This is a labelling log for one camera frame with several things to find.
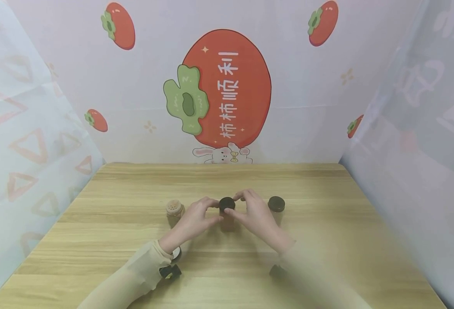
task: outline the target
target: bow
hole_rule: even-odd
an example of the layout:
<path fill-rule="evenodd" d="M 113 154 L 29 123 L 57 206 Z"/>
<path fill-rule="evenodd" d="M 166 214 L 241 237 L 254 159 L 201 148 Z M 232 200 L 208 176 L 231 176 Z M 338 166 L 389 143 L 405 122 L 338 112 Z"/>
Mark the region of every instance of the bow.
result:
<path fill-rule="evenodd" d="M 237 155 L 239 154 L 238 152 L 230 152 L 230 154 L 232 155 L 232 159 L 230 159 L 230 162 L 239 162 L 239 160 L 237 160 Z"/>

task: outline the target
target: beige sleeve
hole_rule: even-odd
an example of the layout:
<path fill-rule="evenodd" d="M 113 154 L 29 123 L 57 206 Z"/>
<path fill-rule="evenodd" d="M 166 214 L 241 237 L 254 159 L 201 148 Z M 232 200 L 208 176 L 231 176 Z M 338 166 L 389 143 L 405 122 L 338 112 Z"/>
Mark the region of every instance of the beige sleeve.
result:
<path fill-rule="evenodd" d="M 143 245 L 127 263 L 103 281 L 79 305 L 79 309 L 125 309 L 154 290 L 161 280 L 159 269 L 171 263 L 158 240 Z"/>
<path fill-rule="evenodd" d="M 332 270 L 325 268 L 309 250 L 296 243 L 281 260 L 296 286 L 327 309 L 371 309 L 370 305 Z"/>

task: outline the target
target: printed backdrop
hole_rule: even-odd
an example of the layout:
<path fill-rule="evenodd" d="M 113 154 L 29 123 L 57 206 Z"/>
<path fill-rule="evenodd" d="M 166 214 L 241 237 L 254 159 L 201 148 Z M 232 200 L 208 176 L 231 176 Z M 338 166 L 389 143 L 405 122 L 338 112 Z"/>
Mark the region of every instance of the printed backdrop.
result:
<path fill-rule="evenodd" d="M 420 0 L 286 3 L 9 0 L 107 162 L 338 162 Z"/>
<path fill-rule="evenodd" d="M 103 164 L 50 68 L 0 1 L 0 287 Z"/>
<path fill-rule="evenodd" d="M 94 140 L 110 162 L 341 159 L 454 306 L 454 0 L 9 4 L 29 37 L 0 0 L 0 286 Z"/>
<path fill-rule="evenodd" d="M 454 308 L 454 0 L 425 1 L 341 162 Z"/>

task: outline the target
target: cartoon bunny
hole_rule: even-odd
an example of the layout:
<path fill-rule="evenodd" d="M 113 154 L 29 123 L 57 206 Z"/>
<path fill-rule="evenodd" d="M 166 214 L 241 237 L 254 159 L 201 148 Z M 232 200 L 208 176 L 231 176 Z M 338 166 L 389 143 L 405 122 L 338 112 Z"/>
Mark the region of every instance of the cartoon bunny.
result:
<path fill-rule="evenodd" d="M 237 147 L 234 143 L 228 143 L 228 147 L 213 149 L 210 147 L 196 148 L 193 150 L 196 157 L 211 155 L 211 159 L 205 163 L 214 164 L 252 164 L 253 160 L 248 158 L 249 149 Z"/>

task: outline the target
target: wooden table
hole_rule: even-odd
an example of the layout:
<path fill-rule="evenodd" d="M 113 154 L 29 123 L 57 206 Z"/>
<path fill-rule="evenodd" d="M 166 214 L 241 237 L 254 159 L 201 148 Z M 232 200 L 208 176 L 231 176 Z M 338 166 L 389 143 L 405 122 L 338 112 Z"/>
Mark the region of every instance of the wooden table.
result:
<path fill-rule="evenodd" d="M 373 308 L 445 308 L 337 164 L 107 164 L 2 287 L 0 308 L 76 308 L 143 243 L 165 234 L 166 202 L 189 205 L 243 188 L 282 196 L 282 227 L 311 243 Z M 268 275 L 276 255 L 244 228 L 214 227 L 184 253 L 180 279 L 130 308 L 308 308 Z"/>

